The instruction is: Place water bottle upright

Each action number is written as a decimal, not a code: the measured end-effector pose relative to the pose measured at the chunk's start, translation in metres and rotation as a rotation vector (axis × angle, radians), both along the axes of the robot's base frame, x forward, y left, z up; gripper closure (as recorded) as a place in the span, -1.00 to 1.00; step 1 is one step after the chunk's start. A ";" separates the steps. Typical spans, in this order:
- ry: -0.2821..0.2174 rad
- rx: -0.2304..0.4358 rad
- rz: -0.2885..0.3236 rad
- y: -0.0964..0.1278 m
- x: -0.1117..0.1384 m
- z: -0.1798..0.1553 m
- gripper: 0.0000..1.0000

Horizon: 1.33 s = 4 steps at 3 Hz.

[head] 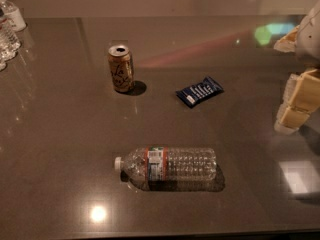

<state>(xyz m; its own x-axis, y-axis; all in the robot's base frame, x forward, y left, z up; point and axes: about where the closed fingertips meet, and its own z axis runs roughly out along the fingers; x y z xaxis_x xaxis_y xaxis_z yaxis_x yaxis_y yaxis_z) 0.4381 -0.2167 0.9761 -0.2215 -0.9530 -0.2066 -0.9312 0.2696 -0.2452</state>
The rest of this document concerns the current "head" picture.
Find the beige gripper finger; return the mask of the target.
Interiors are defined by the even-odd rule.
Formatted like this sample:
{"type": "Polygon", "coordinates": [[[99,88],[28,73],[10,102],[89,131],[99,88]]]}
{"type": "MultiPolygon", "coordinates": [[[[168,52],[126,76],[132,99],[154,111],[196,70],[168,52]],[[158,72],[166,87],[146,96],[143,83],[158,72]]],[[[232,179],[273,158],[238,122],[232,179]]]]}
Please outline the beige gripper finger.
{"type": "Polygon", "coordinates": [[[287,80],[274,129],[290,135],[320,107],[320,70],[310,68],[300,75],[291,74],[287,80]]]}
{"type": "Polygon", "coordinates": [[[277,40],[276,43],[274,44],[274,49],[283,53],[294,52],[296,48],[296,39],[297,39],[298,30],[299,30],[299,25],[295,26],[285,36],[277,40]]]}

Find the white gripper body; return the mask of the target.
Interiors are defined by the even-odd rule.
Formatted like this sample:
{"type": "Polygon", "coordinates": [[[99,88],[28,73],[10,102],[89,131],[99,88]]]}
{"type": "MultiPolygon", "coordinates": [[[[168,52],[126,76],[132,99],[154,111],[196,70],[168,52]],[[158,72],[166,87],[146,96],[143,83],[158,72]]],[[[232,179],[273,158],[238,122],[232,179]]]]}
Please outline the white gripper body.
{"type": "Polygon", "coordinates": [[[320,59],[320,1],[300,22],[295,52],[299,59],[320,59]]]}

